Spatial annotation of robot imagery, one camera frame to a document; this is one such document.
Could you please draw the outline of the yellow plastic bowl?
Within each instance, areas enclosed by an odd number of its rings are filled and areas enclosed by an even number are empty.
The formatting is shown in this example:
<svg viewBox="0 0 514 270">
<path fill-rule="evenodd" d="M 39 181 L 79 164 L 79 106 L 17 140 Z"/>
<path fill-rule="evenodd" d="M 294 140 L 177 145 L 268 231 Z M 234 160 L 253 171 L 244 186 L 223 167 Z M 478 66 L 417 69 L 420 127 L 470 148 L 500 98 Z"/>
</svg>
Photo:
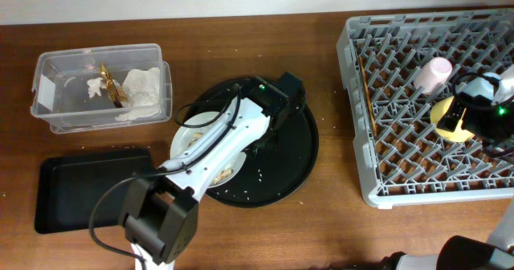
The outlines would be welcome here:
<svg viewBox="0 0 514 270">
<path fill-rule="evenodd" d="M 437 104 L 435 104 L 431 111 L 430 111 L 430 122 L 431 124 L 437 125 L 438 122 L 441 120 L 441 118 L 444 116 L 444 114 L 448 111 L 450 108 L 451 102 L 453 101 L 454 97 L 448 97 L 445 100 L 439 101 Z M 434 130 L 435 132 L 442 138 L 451 141 L 451 142 L 465 142 L 470 139 L 472 139 L 475 134 L 466 130 L 462 129 L 463 119 L 460 119 L 457 127 L 455 128 L 454 132 L 450 132 L 444 129 L 439 129 L 436 127 Z"/>
</svg>

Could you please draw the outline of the pink plastic cup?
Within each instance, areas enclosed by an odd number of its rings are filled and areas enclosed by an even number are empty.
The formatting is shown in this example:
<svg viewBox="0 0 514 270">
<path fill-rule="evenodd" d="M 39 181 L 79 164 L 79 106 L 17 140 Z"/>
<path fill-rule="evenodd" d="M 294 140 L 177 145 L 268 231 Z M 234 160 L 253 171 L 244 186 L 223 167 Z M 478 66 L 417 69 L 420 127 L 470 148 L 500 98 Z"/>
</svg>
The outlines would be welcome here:
<svg viewBox="0 0 514 270">
<path fill-rule="evenodd" d="M 451 62 L 443 57 L 435 57 L 425 64 L 414 77 L 415 89 L 422 89 L 422 94 L 430 95 L 442 87 L 453 71 Z"/>
</svg>

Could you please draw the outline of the wooden chopstick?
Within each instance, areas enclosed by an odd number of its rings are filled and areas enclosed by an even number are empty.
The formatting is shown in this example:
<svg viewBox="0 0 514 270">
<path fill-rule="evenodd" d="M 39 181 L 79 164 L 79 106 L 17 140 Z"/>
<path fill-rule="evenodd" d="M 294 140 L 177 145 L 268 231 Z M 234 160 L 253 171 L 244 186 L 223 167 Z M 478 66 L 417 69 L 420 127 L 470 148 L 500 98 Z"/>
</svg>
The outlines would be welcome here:
<svg viewBox="0 0 514 270">
<path fill-rule="evenodd" d="M 367 84 L 365 78 L 363 78 L 363 87 L 364 87 L 364 92 L 365 92 L 366 105 L 367 105 L 367 109 L 368 109 L 368 112 L 369 112 L 369 119 L 370 119 L 371 129 L 373 131 L 373 135 L 377 136 L 377 126 L 376 126 L 376 122 L 374 120 L 373 106 L 371 104 L 371 99 L 370 99 L 370 96 L 369 96 L 369 87 L 368 87 L 368 84 Z"/>
<path fill-rule="evenodd" d="M 359 59 L 359 66 L 360 66 L 360 70 L 361 70 L 361 77 L 363 80 L 362 82 L 363 82 L 363 87 L 364 87 L 364 91 L 365 91 L 365 97 L 368 100 L 369 99 L 369 87 L 367 84 L 367 77 L 366 77 L 366 72 L 365 72 L 365 62 L 361 56 L 359 56 L 358 59 Z"/>
</svg>

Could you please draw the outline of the grey plate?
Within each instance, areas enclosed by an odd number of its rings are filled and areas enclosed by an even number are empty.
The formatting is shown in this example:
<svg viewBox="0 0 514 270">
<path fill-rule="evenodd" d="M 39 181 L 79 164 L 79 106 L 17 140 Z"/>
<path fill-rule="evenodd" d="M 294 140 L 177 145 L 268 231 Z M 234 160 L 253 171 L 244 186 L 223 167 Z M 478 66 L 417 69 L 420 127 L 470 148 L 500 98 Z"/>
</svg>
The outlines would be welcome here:
<svg viewBox="0 0 514 270">
<path fill-rule="evenodd" d="M 202 112 L 202 113 L 199 113 L 198 115 L 191 117 L 189 120 L 186 121 L 186 124 L 188 124 L 188 125 L 204 124 L 207 121 L 213 120 L 217 114 L 218 114 L 218 112 Z M 192 135 L 194 133 L 200 132 L 200 133 L 204 134 L 212 126 L 213 125 L 207 125 L 205 127 L 201 127 L 201 128 L 197 128 L 197 129 L 180 127 L 173 138 L 172 145 L 170 148 L 170 157 L 174 158 L 178 154 L 180 154 L 180 153 L 184 152 L 186 149 L 188 149 L 187 145 L 191 141 Z M 230 165 L 233 167 L 233 170 L 234 170 L 233 174 L 230 177 L 223 180 L 217 186 L 221 186 L 221 185 L 229 182 L 241 170 L 246 159 L 247 159 L 247 155 L 243 152 L 240 152 L 240 153 L 238 153 L 237 156 L 234 156 L 234 158 L 226 164 L 226 166 Z"/>
</svg>

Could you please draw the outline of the peanut shells and rice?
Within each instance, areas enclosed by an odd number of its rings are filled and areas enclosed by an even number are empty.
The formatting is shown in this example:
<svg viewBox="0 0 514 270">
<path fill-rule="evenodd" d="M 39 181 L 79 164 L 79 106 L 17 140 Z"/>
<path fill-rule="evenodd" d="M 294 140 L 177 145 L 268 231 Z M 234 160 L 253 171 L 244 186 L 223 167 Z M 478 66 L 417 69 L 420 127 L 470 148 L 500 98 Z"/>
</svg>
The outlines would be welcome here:
<svg viewBox="0 0 514 270">
<path fill-rule="evenodd" d="M 187 145 L 187 148 L 191 147 L 196 143 L 196 141 L 203 136 L 203 133 L 196 132 L 192 135 L 192 139 Z M 225 166 L 225 168 L 214 178 L 214 180 L 211 182 L 211 186 L 217 186 L 220 184 L 223 180 L 230 177 L 233 174 L 234 170 L 233 167 L 230 165 Z"/>
</svg>

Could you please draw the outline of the white napkin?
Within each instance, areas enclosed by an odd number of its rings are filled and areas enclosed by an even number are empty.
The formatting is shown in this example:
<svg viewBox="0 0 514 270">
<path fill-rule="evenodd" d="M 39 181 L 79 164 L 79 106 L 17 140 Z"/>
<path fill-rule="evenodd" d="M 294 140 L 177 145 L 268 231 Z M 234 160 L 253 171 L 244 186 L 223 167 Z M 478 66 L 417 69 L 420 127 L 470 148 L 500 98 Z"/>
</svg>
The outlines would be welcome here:
<svg viewBox="0 0 514 270">
<path fill-rule="evenodd" d="M 152 67 L 146 71 L 132 69 L 128 72 L 123 84 L 120 84 L 117 80 L 113 82 L 116 89 L 122 90 L 127 97 L 128 101 L 124 103 L 124 106 L 144 107 L 153 105 L 153 108 L 133 109 L 127 113 L 122 113 L 115 117 L 116 121 L 134 121 L 154 116 L 161 111 L 155 107 L 160 101 L 161 90 L 161 71 L 158 67 Z"/>
</svg>

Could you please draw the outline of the blue plastic cup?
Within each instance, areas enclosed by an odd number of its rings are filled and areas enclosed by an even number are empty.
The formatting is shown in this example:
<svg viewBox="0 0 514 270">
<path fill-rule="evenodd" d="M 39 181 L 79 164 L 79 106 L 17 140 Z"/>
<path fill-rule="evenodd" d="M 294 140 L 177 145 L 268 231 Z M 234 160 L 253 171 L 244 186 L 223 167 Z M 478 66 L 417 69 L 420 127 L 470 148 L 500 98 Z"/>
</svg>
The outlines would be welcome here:
<svg viewBox="0 0 514 270">
<path fill-rule="evenodd" d="M 490 105 L 494 97 L 494 86 L 487 80 L 477 77 L 467 83 L 462 93 L 472 98 L 479 97 L 479 101 L 484 100 L 485 104 Z"/>
</svg>

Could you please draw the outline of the gold snack wrapper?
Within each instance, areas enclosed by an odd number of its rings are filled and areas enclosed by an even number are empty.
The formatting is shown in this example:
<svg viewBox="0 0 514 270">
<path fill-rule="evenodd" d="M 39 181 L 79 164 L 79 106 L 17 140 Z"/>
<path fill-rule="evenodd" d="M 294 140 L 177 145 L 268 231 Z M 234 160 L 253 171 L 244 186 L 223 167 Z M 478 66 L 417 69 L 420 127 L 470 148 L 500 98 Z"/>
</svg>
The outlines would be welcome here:
<svg viewBox="0 0 514 270">
<path fill-rule="evenodd" d="M 125 95 L 123 88 L 117 85 L 116 81 L 110 76 L 103 63 L 100 64 L 100 75 L 105 82 L 109 99 L 117 108 L 123 108 L 128 103 L 128 97 Z"/>
</svg>

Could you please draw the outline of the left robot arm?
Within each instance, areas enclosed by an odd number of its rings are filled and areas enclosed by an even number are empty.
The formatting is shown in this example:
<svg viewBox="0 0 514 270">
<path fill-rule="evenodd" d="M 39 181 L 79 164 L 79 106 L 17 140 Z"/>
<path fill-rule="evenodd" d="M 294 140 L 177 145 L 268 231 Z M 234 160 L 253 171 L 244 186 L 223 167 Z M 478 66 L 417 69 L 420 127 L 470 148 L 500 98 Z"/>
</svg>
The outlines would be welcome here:
<svg viewBox="0 0 514 270">
<path fill-rule="evenodd" d="M 128 184 L 120 225 L 142 269 L 170 266 L 192 240 L 199 203 L 225 166 L 247 147 L 261 145 L 304 107 L 304 85 L 286 72 L 268 83 L 235 84 L 227 107 L 189 148 Z"/>
</svg>

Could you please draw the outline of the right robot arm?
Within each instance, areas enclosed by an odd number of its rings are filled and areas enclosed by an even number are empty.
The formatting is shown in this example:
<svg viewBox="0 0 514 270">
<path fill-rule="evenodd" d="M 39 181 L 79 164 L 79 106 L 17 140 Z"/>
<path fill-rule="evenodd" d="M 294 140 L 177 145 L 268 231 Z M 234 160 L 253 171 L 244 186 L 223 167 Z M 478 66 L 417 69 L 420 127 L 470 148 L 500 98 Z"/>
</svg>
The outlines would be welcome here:
<svg viewBox="0 0 514 270">
<path fill-rule="evenodd" d="M 513 67 L 501 74 L 468 72 L 451 84 L 453 99 L 436 120 L 436 128 L 454 133 L 467 130 L 482 140 L 490 158 L 513 163 Z M 513 205 L 510 205 L 485 243 L 455 235 L 432 256 L 396 252 L 376 269 L 513 268 Z"/>
</svg>

